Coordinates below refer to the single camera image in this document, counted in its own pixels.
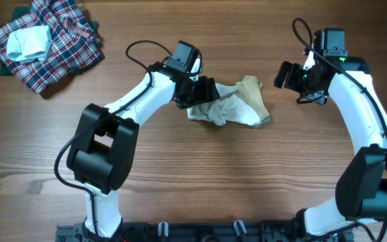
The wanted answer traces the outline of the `white baby shirt tan sleeves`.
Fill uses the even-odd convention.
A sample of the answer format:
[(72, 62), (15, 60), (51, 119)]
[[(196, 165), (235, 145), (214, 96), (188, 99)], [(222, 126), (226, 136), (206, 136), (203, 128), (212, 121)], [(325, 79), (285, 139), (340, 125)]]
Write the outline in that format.
[(217, 83), (220, 98), (187, 109), (190, 120), (207, 121), (218, 126), (229, 122), (258, 128), (271, 121), (271, 114), (263, 103), (263, 84), (256, 76), (247, 75), (233, 86)]

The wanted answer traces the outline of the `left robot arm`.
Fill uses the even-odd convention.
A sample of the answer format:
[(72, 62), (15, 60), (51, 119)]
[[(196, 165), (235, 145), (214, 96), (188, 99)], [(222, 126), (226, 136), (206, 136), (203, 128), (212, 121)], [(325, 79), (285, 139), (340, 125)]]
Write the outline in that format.
[(73, 138), (61, 149), (73, 172), (74, 189), (85, 192), (87, 216), (81, 223), (56, 228), (57, 241), (125, 241), (118, 190), (126, 181), (140, 127), (162, 106), (179, 109), (217, 100), (213, 78), (201, 74), (202, 53), (179, 41), (174, 52), (145, 67), (143, 80), (118, 101), (89, 104)]

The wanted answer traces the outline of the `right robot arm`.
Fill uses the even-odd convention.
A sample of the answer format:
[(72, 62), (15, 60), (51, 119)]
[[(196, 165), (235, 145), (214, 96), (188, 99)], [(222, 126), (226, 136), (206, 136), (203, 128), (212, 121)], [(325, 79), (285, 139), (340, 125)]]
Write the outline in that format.
[(332, 99), (348, 129), (354, 158), (339, 178), (335, 195), (301, 210), (299, 234), (315, 239), (381, 222), (387, 229), (387, 115), (374, 91), (363, 58), (349, 56), (345, 33), (338, 28), (309, 32), (303, 41), (303, 65), (284, 61), (275, 78), (277, 88), (299, 93), (298, 104), (325, 104)]

